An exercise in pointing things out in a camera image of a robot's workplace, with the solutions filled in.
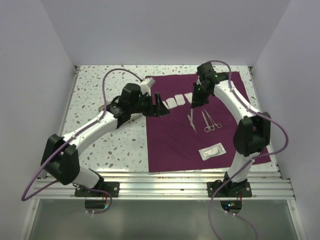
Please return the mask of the steel surgical scissors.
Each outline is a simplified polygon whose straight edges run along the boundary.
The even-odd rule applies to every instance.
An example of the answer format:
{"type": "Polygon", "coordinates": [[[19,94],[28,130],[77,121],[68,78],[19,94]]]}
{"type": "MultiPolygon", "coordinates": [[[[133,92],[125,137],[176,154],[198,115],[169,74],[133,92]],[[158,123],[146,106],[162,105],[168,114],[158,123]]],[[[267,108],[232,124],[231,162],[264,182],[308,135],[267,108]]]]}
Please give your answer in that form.
{"type": "Polygon", "coordinates": [[[205,128],[204,128],[204,131],[206,133],[213,131],[212,126],[209,125],[209,122],[208,122],[208,120],[207,120],[207,118],[205,116],[205,113],[203,111],[201,111],[201,114],[202,114],[203,120],[204,120],[205,125],[206,125],[205,128]]]}

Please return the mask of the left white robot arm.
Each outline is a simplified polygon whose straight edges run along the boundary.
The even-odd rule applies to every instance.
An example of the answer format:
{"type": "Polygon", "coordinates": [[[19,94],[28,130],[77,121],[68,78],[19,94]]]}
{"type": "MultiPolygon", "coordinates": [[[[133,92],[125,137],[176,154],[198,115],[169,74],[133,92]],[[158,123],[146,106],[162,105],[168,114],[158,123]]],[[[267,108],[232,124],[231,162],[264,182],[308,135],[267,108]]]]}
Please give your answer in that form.
{"type": "Polygon", "coordinates": [[[103,135],[120,128],[136,115],[161,117],[170,111],[157,92],[152,96],[155,80],[128,83],[121,95],[107,103],[95,118],[64,136],[53,134],[47,140],[41,167],[62,185],[73,184],[92,196],[106,191],[104,178],[96,171],[80,166],[81,153],[103,135]]]}

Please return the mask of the steel scalpel handle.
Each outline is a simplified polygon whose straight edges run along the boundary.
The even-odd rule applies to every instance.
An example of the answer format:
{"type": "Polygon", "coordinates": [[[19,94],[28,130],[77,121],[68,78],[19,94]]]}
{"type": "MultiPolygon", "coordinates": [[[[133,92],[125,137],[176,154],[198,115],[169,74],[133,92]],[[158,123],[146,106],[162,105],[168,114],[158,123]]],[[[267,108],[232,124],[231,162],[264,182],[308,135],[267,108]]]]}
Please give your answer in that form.
{"type": "Polygon", "coordinates": [[[190,122],[190,126],[195,131],[195,133],[197,133],[197,130],[196,130],[195,126],[194,126],[193,120],[192,120],[192,118],[191,118],[191,116],[189,114],[187,115],[187,118],[188,118],[188,120],[190,122]]]}

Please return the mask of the steel hemostat forceps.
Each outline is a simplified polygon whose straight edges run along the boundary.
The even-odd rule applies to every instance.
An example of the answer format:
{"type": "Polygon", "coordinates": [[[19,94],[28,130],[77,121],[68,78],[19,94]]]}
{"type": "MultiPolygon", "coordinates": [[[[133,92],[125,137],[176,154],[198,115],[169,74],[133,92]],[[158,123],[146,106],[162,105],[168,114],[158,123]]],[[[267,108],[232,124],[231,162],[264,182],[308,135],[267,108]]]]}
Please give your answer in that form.
{"type": "Polygon", "coordinates": [[[209,114],[206,110],[204,110],[204,113],[206,114],[206,119],[207,119],[209,125],[212,126],[212,132],[213,132],[216,128],[218,128],[218,129],[221,129],[221,128],[222,128],[222,124],[215,122],[215,121],[213,120],[213,118],[210,116],[210,114],[209,114]]]}

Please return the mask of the white gauze pad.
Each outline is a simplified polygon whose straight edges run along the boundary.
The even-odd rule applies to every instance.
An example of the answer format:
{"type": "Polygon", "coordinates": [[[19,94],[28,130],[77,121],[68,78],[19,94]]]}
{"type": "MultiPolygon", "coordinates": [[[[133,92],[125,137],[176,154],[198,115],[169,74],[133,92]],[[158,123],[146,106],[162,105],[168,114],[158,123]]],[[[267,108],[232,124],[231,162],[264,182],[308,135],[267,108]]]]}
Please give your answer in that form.
{"type": "Polygon", "coordinates": [[[192,92],[185,93],[184,96],[187,99],[187,101],[191,104],[192,103],[192,98],[193,98],[193,93],[192,92]]]}
{"type": "Polygon", "coordinates": [[[176,100],[173,97],[170,97],[163,101],[163,104],[166,106],[167,109],[174,109],[178,106],[176,100]]]}
{"type": "Polygon", "coordinates": [[[174,98],[178,106],[183,106],[186,104],[185,98],[182,94],[177,94],[174,96],[174,98]]]}

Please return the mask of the stainless steel tray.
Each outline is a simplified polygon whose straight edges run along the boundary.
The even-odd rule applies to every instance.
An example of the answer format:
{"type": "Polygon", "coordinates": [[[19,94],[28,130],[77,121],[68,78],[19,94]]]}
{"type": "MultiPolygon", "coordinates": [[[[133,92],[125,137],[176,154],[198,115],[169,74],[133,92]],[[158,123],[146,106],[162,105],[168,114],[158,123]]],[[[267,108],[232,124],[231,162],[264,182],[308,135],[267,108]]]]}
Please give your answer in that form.
{"type": "Polygon", "coordinates": [[[129,113],[123,107],[120,107],[118,103],[111,102],[106,105],[106,111],[112,113],[115,118],[122,118],[127,121],[135,120],[143,116],[142,113],[129,113]]]}

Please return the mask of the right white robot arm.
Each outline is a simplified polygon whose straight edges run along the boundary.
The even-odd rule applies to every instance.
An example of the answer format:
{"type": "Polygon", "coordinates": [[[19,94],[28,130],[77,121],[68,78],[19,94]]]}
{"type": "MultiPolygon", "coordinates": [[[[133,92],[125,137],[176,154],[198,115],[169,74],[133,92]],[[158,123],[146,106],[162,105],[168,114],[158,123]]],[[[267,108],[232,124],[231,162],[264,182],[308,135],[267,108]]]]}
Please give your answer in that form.
{"type": "Polygon", "coordinates": [[[251,197],[248,173],[255,158],[270,143],[271,123],[267,112],[257,110],[241,95],[232,82],[232,73],[217,73],[211,62],[196,69],[197,81],[193,83],[191,109],[209,103],[215,96],[232,114],[237,123],[233,137],[235,155],[223,180],[208,183],[208,195],[219,198],[251,197]]]}

